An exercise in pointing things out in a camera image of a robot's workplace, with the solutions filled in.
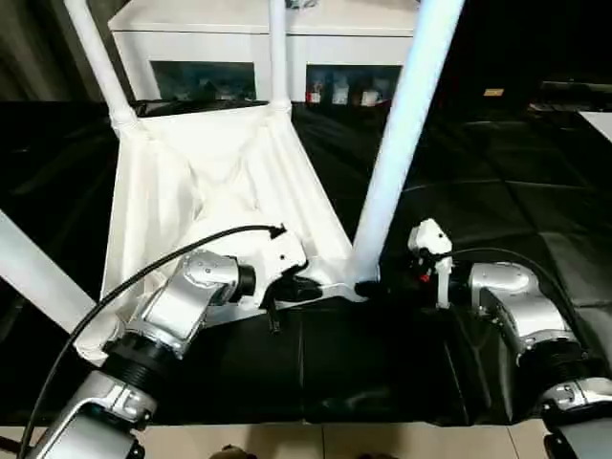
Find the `white pole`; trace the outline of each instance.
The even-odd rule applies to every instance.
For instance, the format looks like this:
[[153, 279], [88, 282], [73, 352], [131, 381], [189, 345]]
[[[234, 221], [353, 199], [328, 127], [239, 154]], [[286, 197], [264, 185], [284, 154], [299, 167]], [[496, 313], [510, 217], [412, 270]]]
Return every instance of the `white pole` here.
[[127, 103], [115, 68], [104, 48], [96, 22], [87, 6], [87, 0], [64, 0], [64, 3], [72, 18], [78, 39], [92, 66], [99, 88], [106, 99], [111, 120], [114, 124], [135, 121], [136, 115]]
[[465, 0], [424, 0], [400, 74], [381, 148], [361, 211], [348, 282], [376, 280], [379, 258], [402, 194], [429, 105]]
[[[0, 210], [0, 277], [68, 333], [94, 307], [94, 300]], [[102, 344], [117, 331], [114, 315], [92, 322], [76, 342], [88, 360], [104, 357]]]
[[270, 55], [272, 64], [272, 106], [289, 108], [287, 91], [287, 8], [285, 0], [270, 2]]

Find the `white fabric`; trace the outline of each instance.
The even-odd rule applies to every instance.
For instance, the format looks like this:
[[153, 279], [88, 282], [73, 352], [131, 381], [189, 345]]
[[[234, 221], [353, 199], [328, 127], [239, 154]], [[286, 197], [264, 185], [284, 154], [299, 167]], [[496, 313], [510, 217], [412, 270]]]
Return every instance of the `white fabric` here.
[[[283, 224], [313, 259], [309, 275], [341, 282], [351, 246], [286, 112], [262, 106], [141, 119], [119, 134], [105, 293], [183, 245], [252, 224]], [[248, 260], [268, 239], [265, 231], [241, 233], [208, 248]], [[111, 309], [152, 292], [175, 266], [148, 276]], [[247, 298], [240, 306], [253, 307]]]

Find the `black tablecloth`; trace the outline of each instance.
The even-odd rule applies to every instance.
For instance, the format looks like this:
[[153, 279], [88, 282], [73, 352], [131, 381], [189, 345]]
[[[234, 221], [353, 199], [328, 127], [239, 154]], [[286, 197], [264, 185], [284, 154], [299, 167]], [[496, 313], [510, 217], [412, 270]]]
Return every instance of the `black tablecloth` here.
[[[218, 105], [142, 104], [142, 115]], [[0, 208], [91, 296], [97, 296], [117, 141], [95, 104], [5, 104]], [[294, 123], [352, 237], [381, 139], [384, 108], [294, 108]], [[558, 275], [589, 345], [612, 359], [612, 145], [577, 114], [432, 115], [384, 257], [435, 218], [456, 248], [496, 246]], [[478, 254], [474, 259], [498, 260]], [[66, 335], [0, 285], [0, 424], [23, 423]], [[532, 415], [514, 366], [487, 325], [409, 299], [333, 298], [201, 334], [156, 415], [164, 424], [390, 422], [507, 424]], [[62, 367], [43, 419], [89, 371]]]

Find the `black cable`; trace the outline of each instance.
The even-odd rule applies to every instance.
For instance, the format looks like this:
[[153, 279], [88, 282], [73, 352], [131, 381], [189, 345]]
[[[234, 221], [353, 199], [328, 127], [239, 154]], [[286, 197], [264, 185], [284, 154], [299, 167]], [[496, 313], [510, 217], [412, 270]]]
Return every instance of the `black cable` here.
[[222, 237], [230, 236], [238, 232], [245, 232], [245, 231], [269, 231], [272, 237], [276, 237], [278, 234], [283, 232], [284, 229], [280, 229], [280, 228], [272, 227], [268, 225], [246, 225], [244, 227], [225, 229], [223, 231], [219, 231], [210, 236], [203, 237], [202, 239], [199, 239], [192, 244], [186, 245], [172, 253], [169, 253], [168, 255], [151, 263], [147, 267], [141, 269], [140, 271], [132, 275], [130, 278], [122, 282], [113, 291], [109, 292], [103, 299], [101, 299], [98, 302], [98, 304], [96, 304], [96, 306], [94, 306], [94, 308], [89, 313], [87, 313], [87, 315], [83, 318], [83, 320], [78, 323], [78, 325], [75, 327], [73, 332], [70, 334], [70, 336], [64, 343], [64, 347], [62, 347], [61, 351], [59, 351], [59, 354], [55, 358], [55, 362], [53, 366], [51, 367], [51, 370], [49, 370], [47, 379], [43, 383], [42, 388], [40, 389], [40, 393], [38, 394], [38, 398], [36, 399], [36, 402], [34, 403], [34, 408], [30, 415], [30, 420], [28, 421], [28, 424], [26, 425], [26, 428], [23, 431], [23, 435], [21, 437], [21, 446], [19, 449], [19, 454], [17, 455], [17, 459], [25, 459], [26, 454], [28, 453], [28, 448], [30, 446], [30, 440], [32, 439], [32, 434], [34, 430], [34, 423], [36, 420], [36, 415], [38, 411], [40, 410], [40, 407], [42, 406], [45, 396], [47, 395], [47, 392], [49, 391], [49, 387], [51, 386], [51, 382], [53, 381], [55, 377], [55, 373], [57, 373], [57, 369], [59, 365], [61, 364], [61, 360], [68, 353], [70, 348], [73, 346], [73, 344], [77, 340], [78, 336], [83, 332], [83, 330], [85, 330], [85, 328], [87, 328], [87, 326], [91, 323], [91, 321], [94, 318], [96, 318], [96, 316], [109, 303], [111, 303], [114, 299], [116, 299], [119, 295], [121, 295], [123, 292], [125, 292], [130, 287], [132, 287], [136, 282], [141, 280], [147, 274], [157, 270], [158, 268], [168, 263], [169, 261], [172, 261], [175, 258], [178, 258], [179, 256], [184, 255], [186, 253], [189, 253], [190, 251], [193, 251], [194, 249], [197, 249], [198, 247], [208, 244], [209, 242], [212, 242], [214, 240], [220, 239]]

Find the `glass cabinet door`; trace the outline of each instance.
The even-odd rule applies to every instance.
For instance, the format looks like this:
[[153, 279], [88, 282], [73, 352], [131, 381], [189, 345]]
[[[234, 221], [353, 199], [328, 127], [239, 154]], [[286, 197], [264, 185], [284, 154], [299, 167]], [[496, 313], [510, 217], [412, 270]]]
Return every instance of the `glass cabinet door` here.
[[252, 62], [152, 61], [163, 99], [256, 100]]
[[372, 107], [393, 98], [401, 66], [308, 65], [306, 102]]

